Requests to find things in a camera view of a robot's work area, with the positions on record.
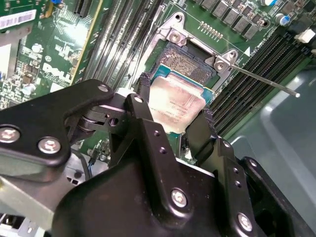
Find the motherboard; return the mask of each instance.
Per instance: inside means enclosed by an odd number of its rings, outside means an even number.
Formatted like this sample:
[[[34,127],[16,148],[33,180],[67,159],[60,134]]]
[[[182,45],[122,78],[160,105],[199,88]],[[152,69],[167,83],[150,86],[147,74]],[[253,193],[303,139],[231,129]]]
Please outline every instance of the motherboard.
[[[8,55],[0,110],[91,78],[133,90],[142,72],[157,82],[165,67],[211,91],[203,106],[213,111],[217,132],[229,136],[277,90],[219,58],[285,85],[316,54],[315,0],[27,2],[4,1],[0,10],[0,37],[10,43],[0,44]],[[169,134],[175,154],[193,164],[181,138]],[[75,146],[110,159],[107,133]]]

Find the barcode label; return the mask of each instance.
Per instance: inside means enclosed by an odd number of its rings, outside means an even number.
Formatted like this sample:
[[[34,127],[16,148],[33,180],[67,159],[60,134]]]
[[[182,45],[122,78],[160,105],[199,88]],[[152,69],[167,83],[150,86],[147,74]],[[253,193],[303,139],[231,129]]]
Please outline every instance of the barcode label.
[[[0,17],[0,30],[10,26],[16,26],[27,21],[32,21],[35,19],[35,17],[36,10],[30,10]]]

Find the metal lever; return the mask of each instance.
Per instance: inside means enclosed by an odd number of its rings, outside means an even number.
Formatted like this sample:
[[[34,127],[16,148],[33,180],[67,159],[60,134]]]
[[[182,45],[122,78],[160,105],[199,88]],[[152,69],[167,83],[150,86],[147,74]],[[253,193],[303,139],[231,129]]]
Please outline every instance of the metal lever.
[[[237,71],[239,71],[239,72],[241,72],[241,73],[244,73],[244,74],[246,74],[246,75],[248,75],[248,76],[250,76],[250,77],[252,77],[252,78],[255,78],[255,79],[259,80],[259,81],[262,81],[262,82],[264,82],[264,83],[266,83],[266,84],[268,84],[268,85],[271,85],[271,86],[273,86],[273,87],[275,87],[275,88],[278,88],[278,89],[284,91],[285,93],[288,93],[288,94],[290,94],[290,95],[295,96],[296,98],[298,98],[298,97],[301,96],[300,93],[297,93],[297,92],[295,92],[294,90],[291,90],[291,89],[289,89],[289,88],[287,88],[287,87],[285,87],[285,86],[283,86],[283,85],[277,84],[277,83],[275,83],[275,82],[273,82],[273,81],[270,81],[270,80],[268,80],[268,79],[266,79],[266,78],[264,78],[264,77],[261,77],[261,76],[259,76],[259,75],[254,74],[254,73],[251,73],[251,72],[249,72],[249,71],[247,71],[247,70],[245,70],[245,69],[242,69],[242,68],[240,68],[240,67],[238,67],[238,66],[236,66],[236,65],[234,65],[234,64],[231,64],[229,61],[227,61],[227,60],[226,60],[225,58],[223,58],[221,55],[216,55],[216,56],[217,56],[220,60],[222,60],[223,62],[225,62],[229,67],[231,67],[231,68],[233,68],[233,69],[235,69],[235,70],[237,70]]]

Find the black metal bracket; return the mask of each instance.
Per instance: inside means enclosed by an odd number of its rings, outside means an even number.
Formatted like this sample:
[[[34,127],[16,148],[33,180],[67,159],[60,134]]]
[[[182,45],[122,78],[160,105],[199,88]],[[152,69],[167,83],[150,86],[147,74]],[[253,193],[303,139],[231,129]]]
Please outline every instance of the black metal bracket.
[[[244,171],[231,145],[216,134],[210,111],[202,110],[186,133],[197,165],[217,178],[217,216],[222,233],[257,236]]]
[[[244,157],[239,164],[247,176],[256,221],[267,236],[315,236],[257,161]]]
[[[98,80],[87,80],[0,112],[0,128],[14,128],[19,138],[0,143],[0,174],[40,182],[59,176],[70,157],[69,139],[83,111],[104,104],[113,91]],[[54,138],[60,150],[41,152],[39,142]]]
[[[169,228],[182,227],[193,214],[193,205],[185,179],[161,124],[153,122],[147,102],[137,94],[125,100],[130,111],[129,130],[124,138],[112,134],[109,166],[139,156],[153,213]],[[173,201],[172,192],[180,191],[184,206]]]

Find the silver screw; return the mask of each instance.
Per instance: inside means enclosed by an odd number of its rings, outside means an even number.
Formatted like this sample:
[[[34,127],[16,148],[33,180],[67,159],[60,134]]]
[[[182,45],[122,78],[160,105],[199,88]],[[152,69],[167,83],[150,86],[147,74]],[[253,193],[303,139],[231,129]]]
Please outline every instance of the silver screw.
[[[238,221],[245,231],[252,231],[252,224],[245,214],[238,214]]]
[[[252,159],[249,160],[250,164],[254,167],[257,167],[257,164],[255,161],[253,161]]]
[[[217,68],[217,70],[220,71],[220,70],[222,70],[224,68],[224,64],[219,63],[219,64],[216,65],[216,68]]]
[[[225,147],[230,147],[231,145],[227,141],[223,141]]]
[[[100,156],[100,160],[101,160],[101,161],[105,161],[106,159],[107,159],[107,157],[106,157],[105,155],[101,155],[101,156]]]
[[[105,85],[99,85],[98,88],[99,88],[99,90],[102,90],[103,92],[109,91]]]
[[[135,96],[134,98],[135,98],[135,100],[136,100],[137,102],[139,102],[139,103],[143,103],[143,102],[144,102],[143,99],[140,98],[139,96]]]
[[[173,43],[178,43],[180,41],[180,35],[176,32],[173,32],[171,35],[170,35],[170,40],[171,42]]]
[[[174,189],[171,192],[171,198],[178,207],[185,207],[187,205],[187,198],[183,192],[180,190]]]
[[[18,130],[12,127],[2,127],[0,128],[0,142],[12,143],[20,138],[20,133]]]
[[[48,137],[40,140],[39,150],[45,154],[55,154],[59,152],[61,146],[60,143],[53,137]]]

